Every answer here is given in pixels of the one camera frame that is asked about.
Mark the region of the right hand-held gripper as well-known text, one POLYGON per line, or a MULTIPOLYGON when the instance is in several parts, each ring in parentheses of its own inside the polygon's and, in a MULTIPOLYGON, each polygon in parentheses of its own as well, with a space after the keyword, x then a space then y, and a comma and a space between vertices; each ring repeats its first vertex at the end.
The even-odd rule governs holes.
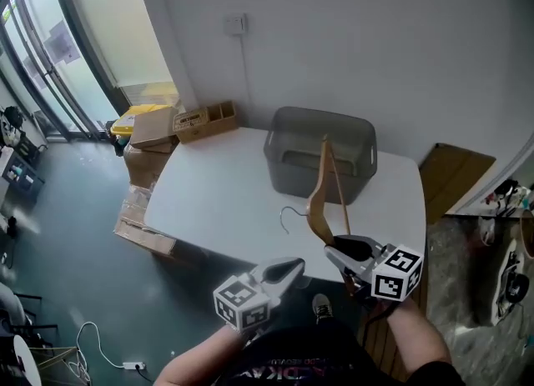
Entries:
POLYGON ((421 280, 424 255, 411 248, 381 245, 373 238, 352 234, 334 236, 334 242, 338 249, 325 246, 325 256, 373 298, 402 302, 421 280), (371 256, 361 260, 341 250, 366 251, 371 256))

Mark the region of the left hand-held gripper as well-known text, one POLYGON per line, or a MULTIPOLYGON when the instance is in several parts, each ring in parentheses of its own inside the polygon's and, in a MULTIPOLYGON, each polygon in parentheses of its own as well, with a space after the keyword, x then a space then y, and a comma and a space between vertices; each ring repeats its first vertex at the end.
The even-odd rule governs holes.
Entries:
POLYGON ((213 291, 214 309, 237 332, 255 331, 271 319, 281 297, 303 276, 302 258, 274 258, 232 275, 213 291))

